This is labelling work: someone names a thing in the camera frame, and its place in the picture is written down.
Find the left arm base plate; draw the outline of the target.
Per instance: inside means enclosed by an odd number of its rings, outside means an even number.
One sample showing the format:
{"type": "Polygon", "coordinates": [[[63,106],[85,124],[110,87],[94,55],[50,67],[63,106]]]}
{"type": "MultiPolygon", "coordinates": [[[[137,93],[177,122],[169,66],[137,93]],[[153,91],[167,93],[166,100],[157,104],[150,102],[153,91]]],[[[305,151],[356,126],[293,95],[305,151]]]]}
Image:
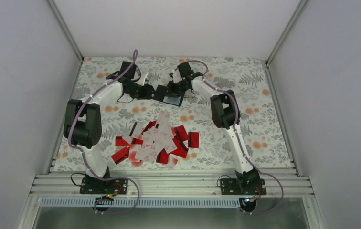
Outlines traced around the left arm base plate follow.
{"type": "Polygon", "coordinates": [[[128,180],[114,179],[110,181],[102,181],[94,177],[85,177],[82,179],[80,194],[126,194],[128,180]]]}

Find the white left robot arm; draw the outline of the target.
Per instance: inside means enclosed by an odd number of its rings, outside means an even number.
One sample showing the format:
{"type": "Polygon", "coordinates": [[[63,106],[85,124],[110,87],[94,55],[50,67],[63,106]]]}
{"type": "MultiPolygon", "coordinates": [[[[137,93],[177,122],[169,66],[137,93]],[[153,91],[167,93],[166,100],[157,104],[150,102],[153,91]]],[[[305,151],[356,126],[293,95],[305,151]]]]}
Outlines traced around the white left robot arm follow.
{"type": "Polygon", "coordinates": [[[71,148],[81,153],[86,167],[83,185],[92,185],[98,193],[107,192],[113,180],[99,146],[103,132],[101,109],[124,94],[133,99],[152,99],[154,88],[147,84],[148,75],[141,73],[134,62],[123,62],[121,69],[109,75],[95,92],[67,103],[64,137],[71,148]]]}

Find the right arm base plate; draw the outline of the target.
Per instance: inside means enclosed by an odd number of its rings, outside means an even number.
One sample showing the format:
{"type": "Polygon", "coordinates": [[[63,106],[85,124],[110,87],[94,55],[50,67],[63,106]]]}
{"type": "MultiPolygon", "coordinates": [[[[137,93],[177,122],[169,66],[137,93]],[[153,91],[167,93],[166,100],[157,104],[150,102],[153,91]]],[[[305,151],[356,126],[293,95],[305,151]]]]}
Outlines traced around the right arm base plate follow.
{"type": "Polygon", "coordinates": [[[263,179],[259,179],[249,184],[243,184],[236,178],[222,178],[218,187],[222,195],[266,195],[266,185],[263,179]]]}

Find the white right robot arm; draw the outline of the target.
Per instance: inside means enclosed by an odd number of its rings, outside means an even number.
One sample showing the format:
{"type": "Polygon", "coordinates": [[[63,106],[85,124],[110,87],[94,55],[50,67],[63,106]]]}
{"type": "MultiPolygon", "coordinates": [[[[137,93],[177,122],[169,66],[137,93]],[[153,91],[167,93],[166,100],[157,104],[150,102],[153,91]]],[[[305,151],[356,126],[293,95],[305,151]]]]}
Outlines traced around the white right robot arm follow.
{"type": "Polygon", "coordinates": [[[170,74],[170,95],[193,90],[210,100],[213,123],[225,135],[235,161],[236,186],[249,194],[260,181],[257,167],[251,162],[240,128],[240,109],[232,90],[217,87],[206,79],[208,66],[198,60],[179,64],[170,74]]]}

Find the black card holder wallet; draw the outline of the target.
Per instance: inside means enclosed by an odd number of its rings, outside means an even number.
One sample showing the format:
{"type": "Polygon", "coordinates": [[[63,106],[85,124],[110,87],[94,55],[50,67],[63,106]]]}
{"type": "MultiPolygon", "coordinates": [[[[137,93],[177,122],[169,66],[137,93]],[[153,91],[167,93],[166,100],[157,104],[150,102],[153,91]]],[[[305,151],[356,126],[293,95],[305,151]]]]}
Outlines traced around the black card holder wallet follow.
{"type": "Polygon", "coordinates": [[[164,85],[158,85],[152,99],[165,104],[181,107],[185,93],[173,94],[169,91],[168,87],[164,85]]]}

